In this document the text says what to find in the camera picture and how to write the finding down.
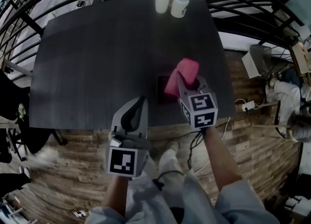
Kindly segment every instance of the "power strip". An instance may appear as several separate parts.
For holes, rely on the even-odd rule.
[[[73,214],[74,214],[76,217],[79,217],[79,218],[85,217],[85,216],[86,216],[86,212],[83,211],[83,210],[76,211],[76,212],[74,212]]]
[[[253,108],[255,108],[255,102],[254,101],[250,101],[250,102],[247,102],[247,103],[242,105],[243,112],[246,112],[246,109],[248,111],[248,110],[253,109]]]

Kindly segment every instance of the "person's arm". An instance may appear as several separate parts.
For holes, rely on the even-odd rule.
[[[219,138],[215,127],[206,130],[204,143],[219,191],[226,185],[242,180],[237,163]]]
[[[220,192],[215,209],[232,224],[279,224],[265,210],[249,182],[242,179],[237,163],[214,127],[206,130],[204,142]]]
[[[128,177],[114,176],[109,184],[102,207],[110,207],[125,216]]]

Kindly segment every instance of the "table top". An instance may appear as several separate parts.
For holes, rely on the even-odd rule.
[[[186,121],[178,103],[158,104],[157,77],[187,57],[216,93],[218,118],[235,115],[225,53],[206,4],[183,18],[157,14],[155,0],[112,0],[49,21],[35,60],[30,126],[107,129],[115,112],[144,95],[149,126]]]

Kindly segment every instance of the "pink cloth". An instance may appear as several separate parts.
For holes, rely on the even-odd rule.
[[[164,89],[166,94],[172,94],[177,97],[180,97],[178,83],[177,83],[177,72],[180,72],[184,77],[188,85],[192,85],[196,75],[199,71],[199,63],[192,61],[188,58],[183,58],[178,64],[177,67],[172,72],[169,81]]]

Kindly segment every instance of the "white sleeve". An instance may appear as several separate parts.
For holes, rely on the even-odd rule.
[[[109,207],[95,207],[90,209],[86,224],[124,224],[125,218]]]
[[[279,224],[268,212],[248,180],[241,180],[222,188],[215,209],[232,224]]]

